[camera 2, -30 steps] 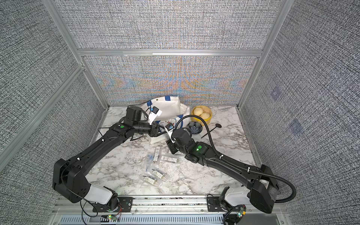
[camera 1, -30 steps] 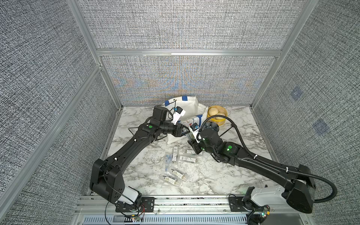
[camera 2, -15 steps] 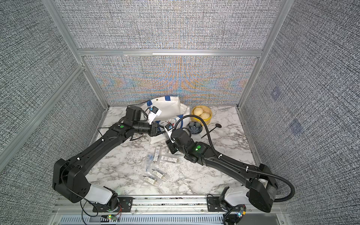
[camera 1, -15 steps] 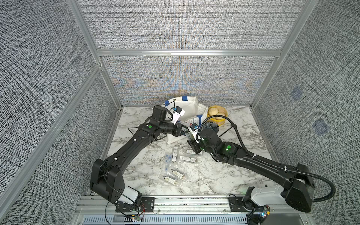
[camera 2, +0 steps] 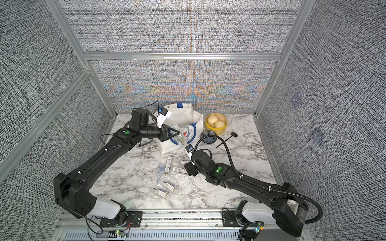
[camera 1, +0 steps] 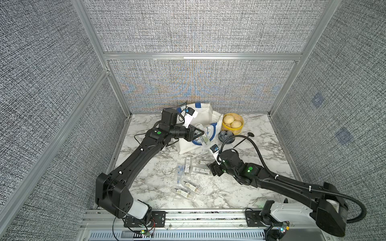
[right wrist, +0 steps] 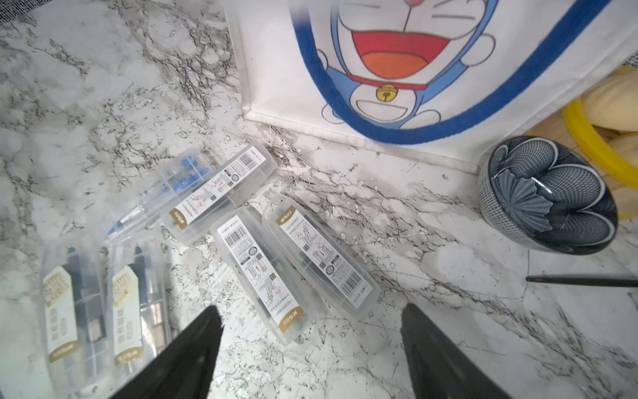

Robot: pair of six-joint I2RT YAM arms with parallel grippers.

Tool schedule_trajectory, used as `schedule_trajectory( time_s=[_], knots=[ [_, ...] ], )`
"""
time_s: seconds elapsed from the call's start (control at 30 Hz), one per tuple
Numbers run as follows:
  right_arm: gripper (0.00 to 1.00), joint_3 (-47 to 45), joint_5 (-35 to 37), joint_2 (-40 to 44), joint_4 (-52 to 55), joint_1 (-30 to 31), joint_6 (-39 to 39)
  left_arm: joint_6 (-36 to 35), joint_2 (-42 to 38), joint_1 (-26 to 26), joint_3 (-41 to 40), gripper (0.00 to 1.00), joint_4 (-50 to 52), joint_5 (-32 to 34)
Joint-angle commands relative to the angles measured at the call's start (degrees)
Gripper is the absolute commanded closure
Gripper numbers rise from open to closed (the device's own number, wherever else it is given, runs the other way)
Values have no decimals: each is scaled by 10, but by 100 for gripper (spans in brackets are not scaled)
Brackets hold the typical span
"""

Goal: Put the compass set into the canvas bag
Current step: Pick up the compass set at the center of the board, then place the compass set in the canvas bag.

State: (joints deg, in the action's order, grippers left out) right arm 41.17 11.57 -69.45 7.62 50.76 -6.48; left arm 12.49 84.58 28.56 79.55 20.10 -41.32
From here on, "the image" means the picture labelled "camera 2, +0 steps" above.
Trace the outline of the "compass case white label top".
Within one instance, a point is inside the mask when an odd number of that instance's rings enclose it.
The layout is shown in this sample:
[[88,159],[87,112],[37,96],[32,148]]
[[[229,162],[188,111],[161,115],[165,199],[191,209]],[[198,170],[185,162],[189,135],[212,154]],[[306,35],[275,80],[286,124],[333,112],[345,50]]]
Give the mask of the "compass case white label top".
[[184,166],[188,163],[190,163],[190,161],[185,161],[185,160],[178,161],[178,165],[180,165],[180,166]]

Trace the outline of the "green label compass case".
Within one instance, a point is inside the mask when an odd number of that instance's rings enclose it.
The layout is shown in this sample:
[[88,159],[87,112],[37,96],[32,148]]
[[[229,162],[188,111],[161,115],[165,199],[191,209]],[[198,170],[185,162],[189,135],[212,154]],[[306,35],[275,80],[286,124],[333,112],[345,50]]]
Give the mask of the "green label compass case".
[[182,131],[182,129],[177,125],[177,124],[174,124],[172,125],[172,127],[176,127],[176,128],[179,128],[180,130],[180,140],[179,141],[174,141],[174,140],[171,140],[174,144],[178,145],[178,146],[186,146],[187,145],[187,140],[184,136],[184,133]]

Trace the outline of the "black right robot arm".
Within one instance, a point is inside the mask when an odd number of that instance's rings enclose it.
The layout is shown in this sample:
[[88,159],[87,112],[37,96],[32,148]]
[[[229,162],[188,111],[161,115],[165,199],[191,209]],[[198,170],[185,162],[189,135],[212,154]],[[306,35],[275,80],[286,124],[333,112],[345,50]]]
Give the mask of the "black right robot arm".
[[273,210],[276,224],[287,234],[300,237],[309,206],[289,183],[282,186],[254,179],[224,163],[214,162],[203,150],[189,153],[190,163],[184,165],[188,175],[204,175],[206,181],[240,191]]

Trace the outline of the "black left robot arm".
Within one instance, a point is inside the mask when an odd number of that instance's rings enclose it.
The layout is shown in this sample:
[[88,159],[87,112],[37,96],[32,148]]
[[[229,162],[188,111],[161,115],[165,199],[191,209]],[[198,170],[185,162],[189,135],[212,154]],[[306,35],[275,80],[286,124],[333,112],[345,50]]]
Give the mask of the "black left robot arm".
[[55,202],[78,219],[93,215],[108,219],[117,227],[126,225],[128,218],[124,205],[97,198],[89,190],[116,160],[141,143],[142,139],[163,142],[179,134],[179,131],[164,124],[171,117],[171,111],[161,107],[157,112],[155,116],[144,108],[133,109],[131,120],[113,133],[102,149],[68,174],[59,173],[54,178]]

